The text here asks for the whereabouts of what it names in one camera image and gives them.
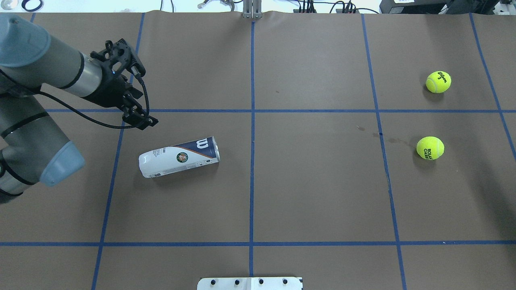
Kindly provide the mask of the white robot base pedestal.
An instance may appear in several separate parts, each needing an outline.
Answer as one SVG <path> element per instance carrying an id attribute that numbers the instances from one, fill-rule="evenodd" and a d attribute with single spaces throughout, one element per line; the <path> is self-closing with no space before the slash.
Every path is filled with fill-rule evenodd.
<path id="1" fill-rule="evenodd" d="M 302 290 L 298 277 L 231 277 L 202 278 L 197 290 Z"/>

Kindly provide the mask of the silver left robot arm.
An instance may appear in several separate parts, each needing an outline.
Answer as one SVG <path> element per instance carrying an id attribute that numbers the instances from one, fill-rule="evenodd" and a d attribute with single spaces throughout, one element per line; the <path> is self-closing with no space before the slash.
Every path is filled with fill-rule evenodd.
<path id="1" fill-rule="evenodd" d="M 15 14 L 2 14 L 0 198 L 6 204 L 37 183 L 54 186 L 85 165 L 74 142 L 36 95 L 48 97 L 79 116 L 115 130 L 155 126 L 143 77 L 146 70 L 126 40 L 106 41 L 86 55 L 43 27 Z M 124 126 L 88 117 L 41 87 L 50 85 L 85 101 L 122 112 Z"/>

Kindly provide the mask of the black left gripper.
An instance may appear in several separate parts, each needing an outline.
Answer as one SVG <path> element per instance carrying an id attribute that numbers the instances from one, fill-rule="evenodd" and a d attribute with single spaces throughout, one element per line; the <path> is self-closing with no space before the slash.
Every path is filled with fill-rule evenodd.
<path id="1" fill-rule="evenodd" d="M 90 101 L 98 106 L 121 107 L 123 113 L 122 120 L 133 127 L 140 130 L 145 130 L 148 126 L 155 126 L 158 119 L 149 116 L 147 111 L 137 101 L 142 93 L 136 93 L 134 97 L 132 90 L 133 86 L 129 83 L 129 79 L 123 74 L 126 69 L 124 64 L 120 61 L 105 59 L 98 60 L 101 66 L 101 82 L 98 88 L 91 94 L 83 97 L 83 99 Z M 114 71 L 114 66 L 120 64 L 118 69 Z"/>

